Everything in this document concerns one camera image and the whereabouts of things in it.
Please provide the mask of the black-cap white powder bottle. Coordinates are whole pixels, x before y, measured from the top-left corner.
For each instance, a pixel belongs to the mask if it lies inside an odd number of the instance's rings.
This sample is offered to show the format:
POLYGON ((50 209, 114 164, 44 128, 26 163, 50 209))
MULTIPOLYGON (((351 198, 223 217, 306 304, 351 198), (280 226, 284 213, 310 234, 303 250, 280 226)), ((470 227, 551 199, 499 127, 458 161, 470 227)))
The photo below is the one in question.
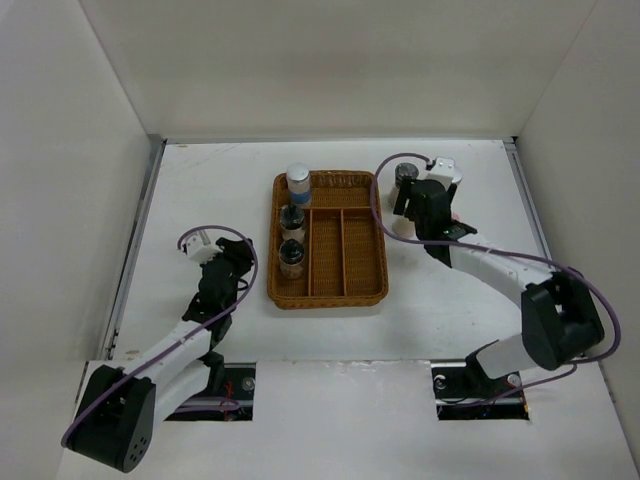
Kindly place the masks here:
POLYGON ((397 199, 403 182, 405 180, 416 180, 419 174, 419 168, 413 163, 402 162, 396 165, 394 169, 394 184, 388 196, 388 204, 392 213, 395 212, 397 199))

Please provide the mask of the black-lid spice jar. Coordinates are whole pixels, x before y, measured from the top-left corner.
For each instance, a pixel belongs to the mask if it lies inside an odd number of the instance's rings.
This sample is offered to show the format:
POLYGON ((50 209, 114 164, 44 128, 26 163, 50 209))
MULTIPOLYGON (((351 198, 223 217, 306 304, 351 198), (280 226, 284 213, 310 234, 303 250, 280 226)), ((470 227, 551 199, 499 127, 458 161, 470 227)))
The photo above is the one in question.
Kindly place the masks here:
POLYGON ((302 243, 295 239, 285 240, 279 248, 280 271, 287 279, 294 280, 301 277, 304 267, 305 250, 302 243))

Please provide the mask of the black-cap spice grinder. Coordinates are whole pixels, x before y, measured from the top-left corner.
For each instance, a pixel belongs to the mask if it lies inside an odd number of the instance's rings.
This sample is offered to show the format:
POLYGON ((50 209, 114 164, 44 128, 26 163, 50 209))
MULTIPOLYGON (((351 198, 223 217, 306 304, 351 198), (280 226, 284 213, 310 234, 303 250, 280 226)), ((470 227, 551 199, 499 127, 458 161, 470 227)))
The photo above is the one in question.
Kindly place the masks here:
POLYGON ((295 204, 286 204, 280 209, 279 223, 282 239, 295 240, 303 243, 305 240, 305 213, 295 204))

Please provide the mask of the silver-lid blue-label jar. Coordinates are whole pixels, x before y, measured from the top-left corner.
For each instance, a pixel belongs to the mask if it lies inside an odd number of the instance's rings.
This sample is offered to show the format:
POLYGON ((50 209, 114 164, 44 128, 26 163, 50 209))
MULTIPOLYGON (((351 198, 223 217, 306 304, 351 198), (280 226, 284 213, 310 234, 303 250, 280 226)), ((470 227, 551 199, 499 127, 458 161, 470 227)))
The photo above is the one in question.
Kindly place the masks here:
POLYGON ((309 207, 311 204, 311 175, 309 168, 302 163, 294 163, 286 170, 286 182, 292 204, 309 207))
POLYGON ((450 182, 450 185, 448 187, 448 190, 452 191, 453 194, 454 194, 454 191, 458 188, 458 186, 461 183, 462 179, 463 179, 462 170, 458 166, 453 166, 452 167, 452 172, 451 172, 451 182, 450 182))

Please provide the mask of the yellow-cap spice bottle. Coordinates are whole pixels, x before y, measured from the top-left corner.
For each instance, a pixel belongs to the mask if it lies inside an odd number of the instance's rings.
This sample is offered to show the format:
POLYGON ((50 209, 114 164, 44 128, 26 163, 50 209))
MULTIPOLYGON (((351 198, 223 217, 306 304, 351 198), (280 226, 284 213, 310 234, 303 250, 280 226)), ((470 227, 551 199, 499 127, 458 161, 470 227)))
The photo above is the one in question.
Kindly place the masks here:
POLYGON ((392 224, 392 231, 401 238, 410 239, 415 235, 415 226, 407 218, 397 218, 392 224))

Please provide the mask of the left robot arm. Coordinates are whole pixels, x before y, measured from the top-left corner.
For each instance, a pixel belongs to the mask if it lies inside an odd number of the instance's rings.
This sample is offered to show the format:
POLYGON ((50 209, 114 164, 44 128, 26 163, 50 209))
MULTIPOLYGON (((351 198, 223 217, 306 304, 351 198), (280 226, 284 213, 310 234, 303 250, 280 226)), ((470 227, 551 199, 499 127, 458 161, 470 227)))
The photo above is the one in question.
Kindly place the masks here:
POLYGON ((93 371, 74 420, 62 435, 63 448, 129 473, 146 455, 155 428, 167 418, 242 409, 231 391, 221 393, 225 361, 215 348, 253 287, 257 255, 244 236, 198 243, 204 235, 192 232, 179 241, 201 268, 197 292, 182 319, 139 358, 93 371))

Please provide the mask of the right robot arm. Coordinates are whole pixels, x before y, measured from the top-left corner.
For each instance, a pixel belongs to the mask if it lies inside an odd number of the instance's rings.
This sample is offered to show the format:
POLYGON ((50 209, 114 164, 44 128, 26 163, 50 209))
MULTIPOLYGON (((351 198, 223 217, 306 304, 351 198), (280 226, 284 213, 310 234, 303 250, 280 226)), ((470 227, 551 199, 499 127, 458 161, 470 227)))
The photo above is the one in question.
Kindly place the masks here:
POLYGON ((453 218, 453 192, 437 180, 405 179, 394 212, 413 222, 433 259, 480 280, 520 311, 520 333, 466 357, 466 388, 487 395, 512 373, 536 367, 555 371, 599 344, 604 328, 577 274, 541 257, 500 254, 475 228, 453 218))

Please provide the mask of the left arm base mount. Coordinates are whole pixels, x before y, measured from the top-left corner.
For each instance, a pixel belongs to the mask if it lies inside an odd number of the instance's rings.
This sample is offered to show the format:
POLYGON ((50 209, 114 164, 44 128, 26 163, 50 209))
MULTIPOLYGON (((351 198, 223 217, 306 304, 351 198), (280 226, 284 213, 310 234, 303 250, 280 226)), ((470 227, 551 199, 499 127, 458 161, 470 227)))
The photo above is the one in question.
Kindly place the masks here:
POLYGON ((211 351, 189 363, 156 395, 154 424, 160 421, 251 421, 255 363, 227 363, 211 351))

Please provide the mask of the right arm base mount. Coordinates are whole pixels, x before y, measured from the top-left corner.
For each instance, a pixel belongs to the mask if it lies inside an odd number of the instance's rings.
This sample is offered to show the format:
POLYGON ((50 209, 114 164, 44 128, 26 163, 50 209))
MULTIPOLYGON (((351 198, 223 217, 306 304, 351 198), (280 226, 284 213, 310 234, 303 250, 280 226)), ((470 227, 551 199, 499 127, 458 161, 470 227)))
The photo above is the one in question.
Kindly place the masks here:
POLYGON ((529 420, 519 371, 487 377, 465 359, 436 360, 431 376, 440 421, 529 420))

